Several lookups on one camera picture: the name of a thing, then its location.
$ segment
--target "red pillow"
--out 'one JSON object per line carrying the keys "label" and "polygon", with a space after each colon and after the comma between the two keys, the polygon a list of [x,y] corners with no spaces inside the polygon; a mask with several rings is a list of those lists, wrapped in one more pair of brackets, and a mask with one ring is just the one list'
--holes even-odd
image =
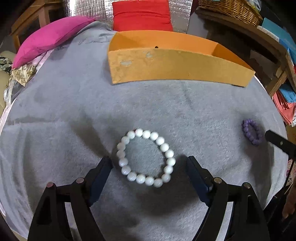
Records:
{"label": "red pillow", "polygon": [[113,29],[173,31],[168,0],[113,2]]}

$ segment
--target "white bead bracelet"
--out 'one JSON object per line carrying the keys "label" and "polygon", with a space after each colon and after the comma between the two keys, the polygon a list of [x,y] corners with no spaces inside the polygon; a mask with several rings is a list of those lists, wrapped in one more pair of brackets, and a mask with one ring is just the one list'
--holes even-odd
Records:
{"label": "white bead bracelet", "polygon": [[[154,178],[151,176],[145,176],[144,174],[136,174],[131,170],[128,165],[128,160],[125,157],[125,148],[126,145],[130,142],[130,140],[135,137],[142,137],[143,139],[151,139],[155,141],[156,145],[160,147],[160,150],[164,153],[167,158],[166,166],[163,171],[164,174],[161,178]],[[159,188],[163,183],[168,183],[170,181],[170,174],[173,172],[173,166],[176,163],[176,159],[174,158],[174,151],[169,149],[169,145],[165,143],[165,139],[163,137],[159,137],[157,132],[152,132],[149,130],[143,131],[142,129],[136,129],[135,131],[129,131],[126,136],[121,138],[121,142],[117,144],[117,157],[119,158],[119,166],[121,167],[121,173],[127,176],[127,179],[131,182],[136,181],[138,184],[145,183],[147,186],[154,185]]]}

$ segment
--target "orange cardboard box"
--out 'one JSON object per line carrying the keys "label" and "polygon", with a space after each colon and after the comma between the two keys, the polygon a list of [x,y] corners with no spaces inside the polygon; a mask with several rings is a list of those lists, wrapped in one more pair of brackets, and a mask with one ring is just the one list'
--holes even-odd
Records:
{"label": "orange cardboard box", "polygon": [[224,46],[169,31],[117,32],[108,50],[114,84],[138,80],[205,80],[247,86],[254,70]]}

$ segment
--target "wooden table leg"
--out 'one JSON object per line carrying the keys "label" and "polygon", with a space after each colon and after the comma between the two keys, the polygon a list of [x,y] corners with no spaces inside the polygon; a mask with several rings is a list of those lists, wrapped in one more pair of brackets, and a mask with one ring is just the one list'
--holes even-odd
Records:
{"label": "wooden table leg", "polygon": [[13,43],[14,43],[14,45],[15,45],[15,51],[18,52],[18,50],[19,50],[19,48],[20,48],[20,40],[19,40],[19,38],[18,38],[18,34],[14,34],[14,35],[12,36],[12,38],[13,38]]}
{"label": "wooden table leg", "polygon": [[49,14],[48,14],[48,9],[46,7],[43,7],[39,10],[39,24],[40,27],[44,27],[45,25],[49,24]]}
{"label": "wooden table leg", "polygon": [[279,87],[285,83],[287,79],[287,72],[282,70],[280,66],[271,82],[266,86],[266,91],[270,97],[272,97]]}

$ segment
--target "purple bead bracelet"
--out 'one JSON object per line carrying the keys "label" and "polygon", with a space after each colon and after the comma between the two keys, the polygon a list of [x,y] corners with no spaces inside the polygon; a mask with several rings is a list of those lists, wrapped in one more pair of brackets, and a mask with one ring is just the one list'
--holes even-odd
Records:
{"label": "purple bead bracelet", "polygon": [[[249,130],[249,126],[251,126],[256,131],[257,138],[255,138],[251,134]],[[251,119],[243,120],[242,131],[245,137],[248,138],[253,145],[258,146],[262,142],[262,134],[260,133],[259,127],[257,126],[257,123],[254,120],[251,120]]]}

